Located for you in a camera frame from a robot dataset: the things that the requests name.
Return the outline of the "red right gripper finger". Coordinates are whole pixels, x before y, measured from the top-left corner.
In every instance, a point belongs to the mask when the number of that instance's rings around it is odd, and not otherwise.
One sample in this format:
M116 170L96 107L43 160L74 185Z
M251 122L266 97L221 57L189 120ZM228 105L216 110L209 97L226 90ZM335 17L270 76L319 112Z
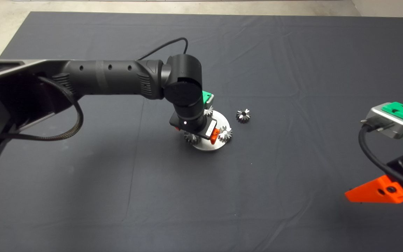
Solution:
M387 175L378 177L345 193L350 202L375 204L403 203L403 187Z

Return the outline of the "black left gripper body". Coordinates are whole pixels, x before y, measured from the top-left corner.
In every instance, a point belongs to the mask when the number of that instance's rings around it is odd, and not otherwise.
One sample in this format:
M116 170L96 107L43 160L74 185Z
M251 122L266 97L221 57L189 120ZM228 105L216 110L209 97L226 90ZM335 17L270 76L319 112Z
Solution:
M179 127L181 130L189 132L203 139L209 139L214 128L216 128L217 120L201 115L195 120L184 120L178 117L177 113L173 113L169 123L173 127Z

